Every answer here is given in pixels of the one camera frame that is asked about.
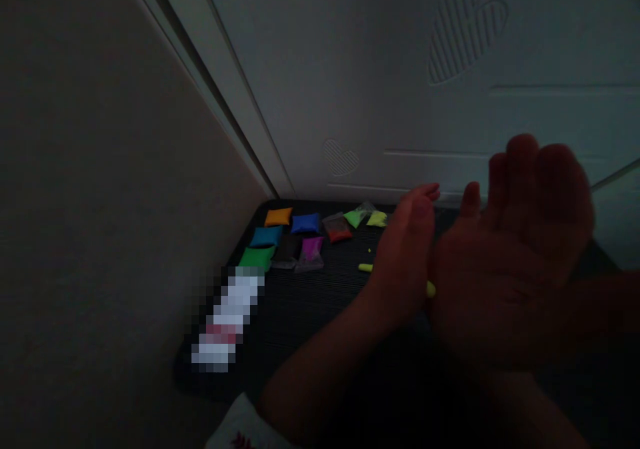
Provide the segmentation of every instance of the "small bag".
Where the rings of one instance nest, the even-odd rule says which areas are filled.
[[[282,235],[282,226],[274,226],[270,228],[256,228],[253,232],[253,239],[249,243],[249,247],[268,247],[278,246],[280,236]]]
[[[289,226],[291,211],[293,211],[293,208],[269,210],[269,212],[267,213],[267,218],[265,219],[265,227]]]
[[[325,266],[320,257],[323,239],[323,237],[317,237],[302,240],[302,251],[300,252],[300,259],[295,265],[295,272],[307,272],[322,269]]]
[[[343,213],[337,213],[333,216],[325,217],[322,220],[322,225],[325,227],[325,230],[329,235],[331,244],[341,240],[351,239],[353,237]]]
[[[382,211],[374,211],[369,221],[367,222],[367,226],[378,226],[378,227],[387,227],[388,220],[387,213],[383,213]]]
[[[345,219],[349,221],[349,224],[354,228],[358,229],[358,226],[365,217],[373,214],[375,212],[375,207],[369,202],[365,201],[361,205],[359,205],[353,211],[349,211],[345,214]]]
[[[265,272],[269,272],[269,268],[271,267],[271,257],[274,252],[275,247],[273,246],[266,249],[246,248],[238,266],[259,267],[263,268]]]
[[[294,216],[291,234],[298,232],[320,232],[320,214]]]
[[[293,269],[298,262],[302,237],[285,234],[280,240],[280,247],[271,259],[271,267],[276,269]]]

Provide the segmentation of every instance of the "door panel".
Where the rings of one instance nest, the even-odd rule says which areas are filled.
[[[213,0],[298,197],[487,188],[513,135],[637,158],[640,0]]]

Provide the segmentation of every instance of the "blue packet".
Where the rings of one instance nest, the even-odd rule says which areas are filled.
[[[268,247],[280,244],[280,236],[282,236],[282,226],[272,226],[269,228],[257,227],[253,233],[253,239],[249,243],[249,247]]]
[[[315,213],[305,216],[294,216],[291,234],[298,232],[318,232],[320,233],[320,214]]]

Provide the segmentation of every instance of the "beige wall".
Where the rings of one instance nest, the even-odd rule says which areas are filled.
[[[0,446],[198,446],[187,301],[265,193],[137,0],[0,4]]]

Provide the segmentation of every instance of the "white cloth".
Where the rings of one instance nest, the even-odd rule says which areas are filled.
[[[268,425],[243,392],[231,405],[205,449],[299,449]]]

